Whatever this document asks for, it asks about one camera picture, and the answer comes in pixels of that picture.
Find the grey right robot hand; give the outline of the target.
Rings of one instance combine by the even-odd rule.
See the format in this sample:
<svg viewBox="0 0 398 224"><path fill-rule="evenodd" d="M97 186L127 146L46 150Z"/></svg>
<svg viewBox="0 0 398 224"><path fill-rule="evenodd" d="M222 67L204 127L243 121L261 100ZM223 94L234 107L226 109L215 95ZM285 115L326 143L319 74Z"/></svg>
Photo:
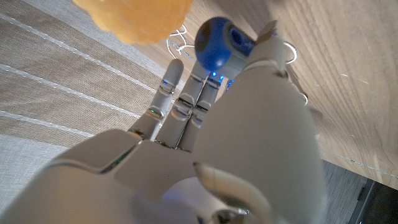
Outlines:
<svg viewBox="0 0 398 224"><path fill-rule="evenodd" d="M276 21L256 40L214 17L176 100L175 59L147 111L45 166L2 223L320 223L323 169Z"/></svg>

